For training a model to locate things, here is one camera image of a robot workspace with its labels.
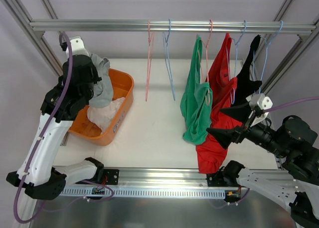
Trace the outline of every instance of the orange plastic bin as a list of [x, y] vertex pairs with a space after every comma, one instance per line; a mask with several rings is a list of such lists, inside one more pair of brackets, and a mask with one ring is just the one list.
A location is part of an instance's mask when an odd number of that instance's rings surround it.
[[94, 123], [88, 120], [87, 110], [89, 106], [86, 106], [78, 113], [78, 116], [69, 129], [69, 132], [85, 138], [99, 146], [106, 146], [112, 142], [133, 103], [133, 78], [127, 73], [114, 69], [109, 70], [109, 76], [114, 91], [113, 100], [121, 97], [125, 97], [125, 99], [115, 114], [107, 131], [101, 134], [102, 131]]

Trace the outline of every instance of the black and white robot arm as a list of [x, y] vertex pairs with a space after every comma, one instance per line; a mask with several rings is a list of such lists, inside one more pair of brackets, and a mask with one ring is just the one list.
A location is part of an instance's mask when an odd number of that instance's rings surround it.
[[230, 143], [240, 143], [245, 138], [279, 158], [285, 158], [283, 168], [296, 179], [300, 190], [287, 190], [257, 176], [244, 165], [230, 161], [222, 172], [229, 185], [241, 185], [253, 189], [271, 199], [291, 213], [293, 220], [305, 228], [319, 227], [319, 150], [313, 147], [317, 133], [301, 118], [291, 115], [282, 126], [273, 130], [261, 124], [272, 106], [269, 97], [255, 95], [247, 104], [221, 111], [242, 122], [233, 129], [208, 128], [207, 131], [227, 149]]
[[[75, 53], [72, 56], [72, 75], [66, 95], [44, 135], [40, 137], [62, 94], [68, 74], [68, 62], [63, 64], [63, 75], [59, 77], [59, 83], [45, 96], [37, 133], [24, 163], [17, 171], [10, 172], [6, 178], [8, 182], [18, 187], [22, 177], [26, 175], [23, 188], [25, 193], [33, 199], [53, 200], [66, 185], [84, 179], [99, 183], [102, 178], [104, 165], [94, 158], [86, 158], [71, 166], [52, 167], [63, 137], [73, 124], [78, 112], [89, 104], [89, 100], [93, 97], [94, 84], [101, 80], [89, 53], [84, 48], [83, 41], [77, 37], [71, 40], [71, 45], [72, 52]], [[27, 161], [37, 141], [40, 141], [39, 145], [28, 172], [25, 173]]]

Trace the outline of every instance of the green shirt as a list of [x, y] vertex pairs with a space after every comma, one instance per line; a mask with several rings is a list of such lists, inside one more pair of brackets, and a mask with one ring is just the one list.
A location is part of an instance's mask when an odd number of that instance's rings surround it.
[[[213, 92], [209, 87], [209, 83], [200, 83], [202, 47], [201, 38], [198, 36], [193, 50], [185, 93], [180, 102], [181, 114], [186, 123], [186, 132], [183, 135], [183, 139], [196, 145], [205, 142], [206, 129], [211, 125], [210, 113], [213, 101]], [[209, 105], [205, 101], [207, 93], [210, 96]]]

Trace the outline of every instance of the gray garment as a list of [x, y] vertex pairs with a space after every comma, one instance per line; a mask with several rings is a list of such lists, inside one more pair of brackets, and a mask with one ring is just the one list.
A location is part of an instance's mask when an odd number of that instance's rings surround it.
[[94, 96], [89, 104], [92, 107], [104, 108], [110, 104], [113, 98], [113, 87], [109, 77], [110, 61], [96, 54], [91, 54], [91, 59], [102, 80], [94, 85]]

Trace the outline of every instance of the red garment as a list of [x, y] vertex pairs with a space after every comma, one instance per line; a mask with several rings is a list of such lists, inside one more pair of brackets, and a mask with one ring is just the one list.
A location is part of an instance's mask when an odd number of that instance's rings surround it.
[[[229, 108], [231, 106], [230, 94], [237, 88], [237, 78], [234, 77], [229, 81], [228, 74], [228, 58], [230, 54], [232, 39], [229, 33], [226, 34], [222, 47], [209, 70], [209, 85], [213, 91], [213, 105], [210, 118], [212, 120], [211, 128], [231, 129], [241, 122], [220, 112], [220, 109]], [[200, 173], [215, 173], [222, 165], [227, 155], [227, 149], [216, 141], [216, 139], [208, 134], [206, 141], [196, 146], [198, 168]]]

